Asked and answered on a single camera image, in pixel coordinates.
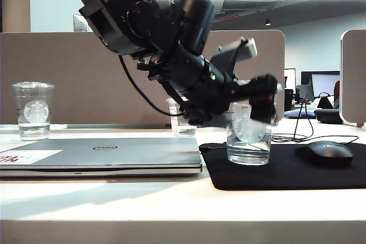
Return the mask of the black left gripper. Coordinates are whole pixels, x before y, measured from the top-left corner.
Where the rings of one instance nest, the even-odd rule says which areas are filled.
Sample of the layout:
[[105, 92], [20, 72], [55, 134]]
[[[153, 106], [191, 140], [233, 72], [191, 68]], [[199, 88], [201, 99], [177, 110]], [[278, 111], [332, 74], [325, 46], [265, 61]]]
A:
[[267, 125], [277, 125], [275, 94], [277, 78], [272, 74], [234, 83], [234, 66], [252, 54], [221, 52], [208, 61], [204, 56], [181, 52], [164, 62], [164, 89], [176, 99], [184, 118], [194, 126], [220, 126], [222, 114], [239, 92], [250, 97], [250, 118]]

